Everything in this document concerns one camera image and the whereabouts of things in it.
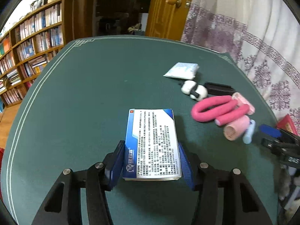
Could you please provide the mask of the large pink hair roller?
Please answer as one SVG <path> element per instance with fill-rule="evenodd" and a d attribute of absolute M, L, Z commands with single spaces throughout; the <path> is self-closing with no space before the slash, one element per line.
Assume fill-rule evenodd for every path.
<path fill-rule="evenodd" d="M 248 129 L 249 125 L 250 118 L 244 115 L 224 127 L 224 136 L 227 140 L 234 141 Z"/>

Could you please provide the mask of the long pink foam curler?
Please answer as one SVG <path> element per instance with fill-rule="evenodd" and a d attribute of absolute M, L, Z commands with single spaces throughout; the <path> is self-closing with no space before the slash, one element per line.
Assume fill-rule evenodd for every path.
<path fill-rule="evenodd" d="M 191 110 L 192 118 L 197 122 L 214 121 L 217 126 L 223 126 L 247 115 L 249 106 L 237 106 L 237 100 L 230 95 L 208 97 L 196 103 Z"/>

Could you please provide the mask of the blue white medicine box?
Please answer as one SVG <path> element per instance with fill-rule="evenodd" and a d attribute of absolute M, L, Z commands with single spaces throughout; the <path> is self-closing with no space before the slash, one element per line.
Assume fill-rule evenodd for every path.
<path fill-rule="evenodd" d="M 123 179 L 172 181 L 182 177 L 172 109 L 130 109 Z"/>

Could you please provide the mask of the red booklet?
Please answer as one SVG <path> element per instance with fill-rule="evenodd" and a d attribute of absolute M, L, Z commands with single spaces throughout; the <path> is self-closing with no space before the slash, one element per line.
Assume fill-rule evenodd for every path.
<path fill-rule="evenodd" d="M 278 121 L 276 128 L 281 128 L 298 136 L 296 126 L 294 125 L 294 122 L 289 114 L 286 114 Z"/>

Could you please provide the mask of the light blue tube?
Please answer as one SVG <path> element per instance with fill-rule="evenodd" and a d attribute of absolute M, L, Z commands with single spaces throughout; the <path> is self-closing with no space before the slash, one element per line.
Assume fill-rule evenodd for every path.
<path fill-rule="evenodd" d="M 248 128 L 244 132 L 243 142 L 244 144 L 250 144 L 252 142 L 252 137 L 255 131 L 256 122 L 255 120 L 251 119 Z"/>

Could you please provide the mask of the black comb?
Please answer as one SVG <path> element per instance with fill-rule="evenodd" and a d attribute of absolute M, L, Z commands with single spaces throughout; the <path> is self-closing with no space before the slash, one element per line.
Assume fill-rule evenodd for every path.
<path fill-rule="evenodd" d="M 232 88 L 230 85 L 225 85 L 225 84 L 205 82 L 203 86 L 206 88 L 207 93 L 209 95 L 216 95 L 216 96 L 233 95 L 236 92 L 236 90 Z"/>

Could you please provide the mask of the panda figurine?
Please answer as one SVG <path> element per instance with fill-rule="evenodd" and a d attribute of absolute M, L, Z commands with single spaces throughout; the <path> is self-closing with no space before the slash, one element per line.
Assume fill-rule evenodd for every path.
<path fill-rule="evenodd" d="M 208 95 L 207 89 L 193 80 L 186 80 L 182 82 L 180 86 L 183 94 L 188 95 L 191 99 L 196 101 L 201 101 Z"/>

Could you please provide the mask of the green table mat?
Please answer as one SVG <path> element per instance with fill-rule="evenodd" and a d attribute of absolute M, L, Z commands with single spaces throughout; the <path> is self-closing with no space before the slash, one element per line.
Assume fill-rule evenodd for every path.
<path fill-rule="evenodd" d="M 46 194 L 66 168 L 89 168 L 126 136 L 130 109 L 174 112 L 178 140 L 220 170 L 239 168 L 277 221 L 279 165 L 261 146 L 229 141 L 215 123 L 192 119 L 194 101 L 165 73 L 177 62 L 199 65 L 196 81 L 232 86 L 254 107 L 258 125 L 276 119 L 228 55 L 149 37 L 114 36 L 68 43 L 45 67 L 22 101 L 1 169 L 4 204 L 19 224 L 31 224 Z"/>

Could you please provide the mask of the white tissue packet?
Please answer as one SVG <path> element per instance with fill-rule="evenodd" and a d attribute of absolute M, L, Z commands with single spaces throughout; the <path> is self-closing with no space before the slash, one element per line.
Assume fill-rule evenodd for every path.
<path fill-rule="evenodd" d="M 163 76 L 167 78 L 193 80 L 199 69 L 198 64 L 177 62 L 167 73 Z"/>

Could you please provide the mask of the white purple patterned curtain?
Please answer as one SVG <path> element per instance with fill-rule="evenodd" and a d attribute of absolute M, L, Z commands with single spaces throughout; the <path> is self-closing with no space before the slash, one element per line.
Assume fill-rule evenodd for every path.
<path fill-rule="evenodd" d="M 276 118 L 299 128 L 299 23 L 283 0 L 192 0 L 181 40 L 229 53 Z"/>

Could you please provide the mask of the wooden door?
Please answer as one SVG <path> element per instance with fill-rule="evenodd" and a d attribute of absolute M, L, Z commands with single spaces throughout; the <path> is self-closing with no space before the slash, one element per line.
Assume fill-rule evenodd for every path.
<path fill-rule="evenodd" d="M 179 41 L 192 0 L 151 0 L 145 35 Z"/>

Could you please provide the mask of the wooden bookshelf with books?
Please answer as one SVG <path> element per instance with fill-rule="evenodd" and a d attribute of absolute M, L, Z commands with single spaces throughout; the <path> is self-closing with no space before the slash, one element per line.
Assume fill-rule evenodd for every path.
<path fill-rule="evenodd" d="M 1 36 L 1 108 L 25 98 L 33 82 L 74 39 L 74 0 L 35 0 Z"/>

